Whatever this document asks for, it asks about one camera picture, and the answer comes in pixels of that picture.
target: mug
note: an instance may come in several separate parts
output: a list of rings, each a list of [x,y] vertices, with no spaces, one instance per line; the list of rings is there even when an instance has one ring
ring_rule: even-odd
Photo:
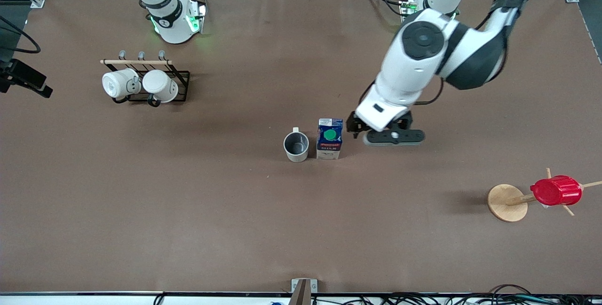
[[[107,72],[103,75],[103,88],[107,95],[116,99],[140,92],[140,78],[133,69]]]
[[[147,72],[142,78],[142,86],[150,93],[148,104],[151,106],[171,102],[178,95],[178,84],[161,70]]]
[[[284,151],[288,159],[292,162],[299,163],[305,161],[309,149],[309,140],[307,136],[299,132],[298,127],[293,127],[293,132],[286,135],[284,138]]]

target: wooden dowel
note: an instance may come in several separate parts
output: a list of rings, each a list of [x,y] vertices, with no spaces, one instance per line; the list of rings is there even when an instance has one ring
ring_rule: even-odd
[[[583,184],[583,188],[595,187],[596,185],[600,185],[600,184],[602,184],[602,180],[601,181],[594,181],[594,183]]]
[[[529,195],[516,196],[514,198],[510,198],[509,200],[506,201],[506,205],[513,206],[513,205],[535,202],[535,201],[536,201],[535,196],[533,196],[533,194],[529,194]]]
[[[566,206],[566,205],[563,205],[562,207],[563,207],[563,208],[564,208],[564,209],[565,209],[565,210],[568,212],[568,214],[569,214],[571,217],[573,217],[573,216],[575,215],[575,214],[574,214],[574,213],[572,213],[572,211],[571,211],[571,210],[568,208],[568,206]]]
[[[101,59],[101,64],[143,64],[143,65],[172,65],[172,61],[140,61],[127,59]]]

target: mug rack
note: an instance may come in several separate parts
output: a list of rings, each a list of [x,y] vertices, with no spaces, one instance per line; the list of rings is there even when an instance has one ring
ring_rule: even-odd
[[[119,71],[116,65],[120,65],[124,67],[124,69],[132,69],[136,71],[138,74],[138,80],[140,81],[142,81],[144,75],[150,70],[162,70],[178,84],[178,95],[174,100],[172,100],[172,102],[186,102],[190,83],[190,71],[181,71],[176,69],[174,63],[165,58],[165,52],[163,50],[159,51],[159,58],[157,61],[147,61],[144,59],[144,52],[138,53],[137,60],[127,60],[125,59],[125,50],[121,50],[119,52],[119,59],[101,59],[101,64],[106,65],[111,71]],[[156,108],[159,106],[159,103],[149,99],[149,96],[150,93],[142,88],[139,93],[127,95],[123,97],[123,99],[111,99],[117,104],[125,102],[148,102],[148,104],[152,107]]]

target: brown table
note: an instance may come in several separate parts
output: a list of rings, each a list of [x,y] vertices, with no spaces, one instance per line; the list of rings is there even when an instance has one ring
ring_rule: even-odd
[[[490,0],[464,0],[476,25]],[[162,42],[137,0],[47,0],[18,55],[49,100],[0,97],[2,290],[601,293],[602,191],[570,217],[495,219],[488,190],[546,174],[602,179],[602,71],[576,4],[531,0],[503,74],[416,107],[419,147],[288,162],[282,139],[346,118],[398,17],[373,0],[210,0],[205,36]],[[189,101],[114,104],[99,59],[159,50],[193,72]],[[434,81],[424,94],[432,97]]]

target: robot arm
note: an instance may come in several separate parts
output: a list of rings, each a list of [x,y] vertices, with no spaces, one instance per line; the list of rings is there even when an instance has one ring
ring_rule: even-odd
[[[179,44],[202,31],[206,3],[195,0],[142,0],[155,31],[163,40]]]
[[[457,89],[478,88],[497,74],[506,58],[507,38],[527,0],[496,0],[484,31],[452,20],[460,0],[416,0],[423,9],[404,20],[380,72],[347,127],[368,131],[368,145],[419,144],[420,130],[408,130],[410,107],[434,75]]]

